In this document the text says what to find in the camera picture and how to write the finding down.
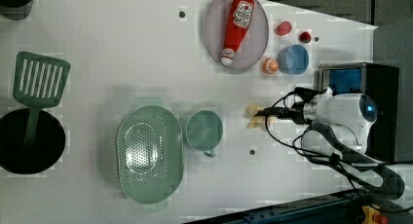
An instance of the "white table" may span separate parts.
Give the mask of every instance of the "white table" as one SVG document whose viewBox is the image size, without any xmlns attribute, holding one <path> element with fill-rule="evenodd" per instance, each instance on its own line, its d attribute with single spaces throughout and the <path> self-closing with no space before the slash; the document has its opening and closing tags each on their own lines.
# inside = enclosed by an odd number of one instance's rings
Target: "white table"
<svg viewBox="0 0 413 224">
<path fill-rule="evenodd" d="M 60 106 L 48 110 L 66 129 L 66 150 L 41 174 L 0 170 L 2 224 L 181 223 L 350 189 L 335 171 L 311 165 L 262 130 L 248 130 L 244 109 L 270 105 L 296 85 L 312 87 L 321 63 L 371 61 L 375 27 L 260 0 L 271 30 L 266 56 L 310 30 L 319 37 L 306 45 L 310 68 L 302 76 L 265 77 L 259 62 L 234 75 L 210 58 L 203 41 L 210 1 L 36 0 L 29 19 L 1 19 L 1 115 L 21 108 L 12 96 L 17 52 L 72 64 Z M 273 29 L 283 20 L 293 22 L 293 31 L 280 38 Z M 185 147 L 184 178 L 157 205 L 127 198 L 116 170 L 117 128 L 143 96 L 161 98 L 178 118 L 194 106 L 212 108 L 225 128 L 213 159 Z M 304 128 L 273 125 L 289 142 Z"/>
</svg>

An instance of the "teal mug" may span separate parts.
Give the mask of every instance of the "teal mug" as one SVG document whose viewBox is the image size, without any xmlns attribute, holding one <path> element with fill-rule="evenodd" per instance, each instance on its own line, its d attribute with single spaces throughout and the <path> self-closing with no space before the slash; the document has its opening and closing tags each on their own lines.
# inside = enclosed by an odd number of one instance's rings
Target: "teal mug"
<svg viewBox="0 0 413 224">
<path fill-rule="evenodd" d="M 222 121 L 210 110 L 202 110 L 193 115 L 186 125 L 186 139 L 195 150 L 202 151 L 210 158 L 215 157 L 213 149 L 221 141 Z"/>
</svg>

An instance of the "mug handle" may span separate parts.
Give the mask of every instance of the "mug handle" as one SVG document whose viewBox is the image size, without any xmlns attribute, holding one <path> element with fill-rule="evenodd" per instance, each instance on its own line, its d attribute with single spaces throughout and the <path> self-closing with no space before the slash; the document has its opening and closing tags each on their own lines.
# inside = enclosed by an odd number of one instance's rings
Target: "mug handle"
<svg viewBox="0 0 413 224">
<path fill-rule="evenodd" d="M 209 152 L 204 152 L 204 154 L 205 154 L 207 157 L 210 157 L 210 158 L 215 157 L 215 152 L 214 152 L 213 150 L 210 150 Z"/>
</svg>

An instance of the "small toy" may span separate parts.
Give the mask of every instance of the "small toy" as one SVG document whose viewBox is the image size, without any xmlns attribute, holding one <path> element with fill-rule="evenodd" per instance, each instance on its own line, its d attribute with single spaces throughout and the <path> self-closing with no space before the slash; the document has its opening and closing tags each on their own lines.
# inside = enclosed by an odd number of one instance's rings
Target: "small toy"
<svg viewBox="0 0 413 224">
<path fill-rule="evenodd" d="M 288 34 L 292 29 L 291 23 L 289 21 L 282 22 L 276 29 L 276 34 L 279 36 L 283 36 Z"/>
<path fill-rule="evenodd" d="M 279 63 L 271 58 L 267 58 L 262 63 L 262 71 L 266 74 L 272 75 L 279 70 Z"/>
<path fill-rule="evenodd" d="M 305 31 L 300 35 L 300 42 L 302 43 L 310 43 L 311 42 L 311 35 L 309 32 Z"/>
</svg>

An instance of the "red ketchup bottle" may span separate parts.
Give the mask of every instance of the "red ketchup bottle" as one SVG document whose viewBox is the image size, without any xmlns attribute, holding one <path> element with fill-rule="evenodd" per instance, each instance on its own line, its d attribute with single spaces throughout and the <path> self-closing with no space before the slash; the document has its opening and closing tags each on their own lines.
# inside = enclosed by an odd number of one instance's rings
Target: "red ketchup bottle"
<svg viewBox="0 0 413 224">
<path fill-rule="evenodd" d="M 234 55 L 248 32 L 254 5 L 254 0 L 234 0 L 232 3 L 225 31 L 224 50 L 221 57 L 221 63 L 225 66 L 232 64 Z"/>
</svg>

